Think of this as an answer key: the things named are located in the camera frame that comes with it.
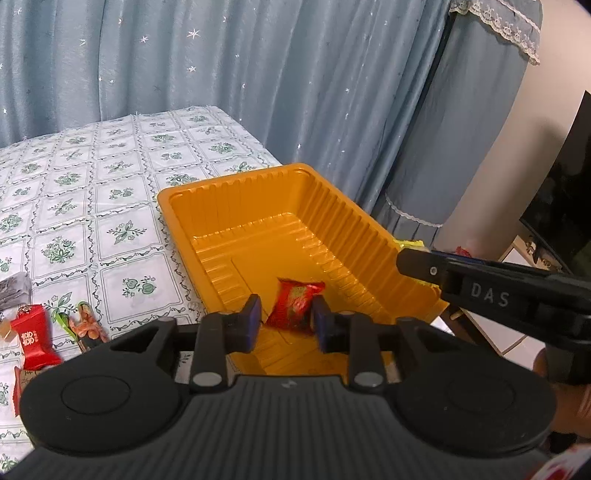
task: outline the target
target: ridged black surface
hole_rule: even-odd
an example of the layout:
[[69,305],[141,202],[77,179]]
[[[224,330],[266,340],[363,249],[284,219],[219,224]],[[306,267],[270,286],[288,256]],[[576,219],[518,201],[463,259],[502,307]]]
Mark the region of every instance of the ridged black surface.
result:
[[339,377],[239,377],[195,397],[166,433],[135,450],[72,458],[36,449],[9,480],[523,480],[545,456],[462,458],[407,432],[381,397]]

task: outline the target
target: wall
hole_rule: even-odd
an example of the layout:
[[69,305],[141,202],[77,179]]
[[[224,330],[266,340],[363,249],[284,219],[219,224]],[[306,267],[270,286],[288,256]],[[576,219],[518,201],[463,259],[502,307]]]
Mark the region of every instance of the wall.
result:
[[501,133],[436,248],[461,245],[484,258],[503,253],[556,159],[583,92],[591,92],[591,15],[574,0],[542,3],[541,64],[527,67]]

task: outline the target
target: black circular pad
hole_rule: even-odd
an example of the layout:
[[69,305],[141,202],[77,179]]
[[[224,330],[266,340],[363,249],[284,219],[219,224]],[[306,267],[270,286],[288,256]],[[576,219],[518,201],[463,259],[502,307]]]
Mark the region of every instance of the black circular pad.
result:
[[84,415],[101,415],[121,408],[131,389],[117,377],[93,375],[68,383],[61,392],[66,407]]
[[174,381],[140,353],[102,349],[43,372],[22,393],[22,422],[36,445],[100,455],[144,443],[179,406]]
[[538,446],[554,417],[548,383],[487,353],[433,355],[399,384],[397,413],[418,437],[460,455],[496,457]]

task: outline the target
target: table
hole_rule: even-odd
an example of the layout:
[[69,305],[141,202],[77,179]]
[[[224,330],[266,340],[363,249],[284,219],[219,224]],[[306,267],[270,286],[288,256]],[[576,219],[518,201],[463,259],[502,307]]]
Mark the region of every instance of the table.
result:
[[[204,308],[156,200],[166,187],[280,163],[216,107],[123,118],[0,150],[0,280],[26,271],[32,303],[76,316],[88,301],[111,338],[160,316],[194,323]],[[11,312],[1,315],[10,317]],[[58,325],[62,358],[80,353]],[[18,339],[0,344],[0,471],[31,444],[14,416]]]

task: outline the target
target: lace trim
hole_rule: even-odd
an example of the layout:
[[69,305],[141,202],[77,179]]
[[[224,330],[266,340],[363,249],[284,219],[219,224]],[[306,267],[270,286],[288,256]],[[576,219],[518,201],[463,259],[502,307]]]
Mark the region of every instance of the lace trim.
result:
[[420,218],[417,218],[409,213],[405,213],[402,210],[399,210],[396,205],[394,205],[392,203],[392,200],[390,200],[390,197],[388,197],[388,194],[386,194],[386,202],[388,202],[388,205],[390,205],[390,208],[392,210],[394,210],[394,212],[396,212],[397,214],[399,214],[401,217],[407,218],[409,220],[412,220],[413,222],[417,222],[420,223],[422,225],[427,225],[427,226],[433,226],[435,228],[439,228],[442,227],[443,224],[442,223],[431,223],[431,222],[427,222],[426,220],[421,220]]
[[[533,22],[511,4],[507,3],[505,0],[495,1],[522,19],[538,35],[540,34],[540,28],[535,24],[535,22]],[[490,5],[483,6],[482,0],[452,0],[449,11],[457,12],[461,15],[466,15],[468,12],[476,15],[484,24],[490,26],[505,40],[508,40],[512,44],[518,46],[530,58],[530,63],[532,65],[540,64],[537,42],[531,40],[530,36],[523,32],[515,24],[504,21],[501,16],[496,13],[493,8],[491,8]]]

